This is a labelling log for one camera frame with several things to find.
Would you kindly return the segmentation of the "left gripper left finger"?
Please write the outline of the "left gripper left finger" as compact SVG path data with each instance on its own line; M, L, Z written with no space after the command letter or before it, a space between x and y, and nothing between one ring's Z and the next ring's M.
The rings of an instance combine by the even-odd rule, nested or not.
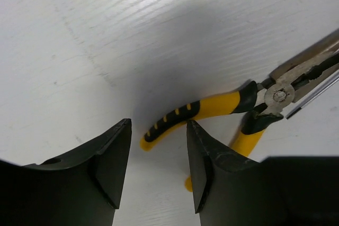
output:
M132 123L37 165L1 161L1 225L111 225L120 206Z

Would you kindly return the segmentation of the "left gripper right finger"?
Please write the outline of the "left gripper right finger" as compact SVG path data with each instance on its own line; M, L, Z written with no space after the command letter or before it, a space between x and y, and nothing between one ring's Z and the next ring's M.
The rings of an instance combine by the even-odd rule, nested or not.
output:
M201 225L338 225L337 157L256 162L186 129L194 210Z

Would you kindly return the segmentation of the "yellow long nose pliers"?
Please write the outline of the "yellow long nose pliers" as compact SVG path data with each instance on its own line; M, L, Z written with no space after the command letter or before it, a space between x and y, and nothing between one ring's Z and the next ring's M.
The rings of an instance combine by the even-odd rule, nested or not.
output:
M167 113L144 134L140 146L144 151L151 150L188 120L247 113L247 120L231 144L233 150L247 157L267 127L284 119L285 107L298 102L336 71L338 30L280 65L260 83L252 80L237 91L203 98Z

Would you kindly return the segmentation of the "small black green screwdriver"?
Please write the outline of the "small black green screwdriver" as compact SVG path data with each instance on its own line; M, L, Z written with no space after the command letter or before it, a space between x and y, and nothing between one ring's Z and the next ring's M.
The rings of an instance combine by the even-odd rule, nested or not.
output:
M324 92L326 92L330 87L332 87L337 82L338 82L338 70L334 74L332 74L329 78L327 78L324 82L318 85L299 105L297 105L290 113L288 113L286 119L290 119L291 117L296 115L298 112L304 109L316 98L321 96Z

